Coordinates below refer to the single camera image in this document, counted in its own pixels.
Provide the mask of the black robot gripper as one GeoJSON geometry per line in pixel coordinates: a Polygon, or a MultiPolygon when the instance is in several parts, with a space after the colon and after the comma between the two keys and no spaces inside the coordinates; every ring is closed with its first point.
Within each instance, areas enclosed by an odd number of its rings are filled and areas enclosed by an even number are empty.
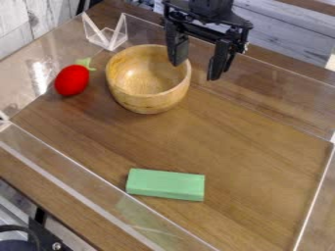
{"type": "Polygon", "coordinates": [[[218,80],[230,69],[235,52],[243,53],[251,21],[234,11],[235,0],[163,0],[167,55],[179,66],[188,57],[188,35],[215,44],[210,59],[207,79],[218,80]]]}

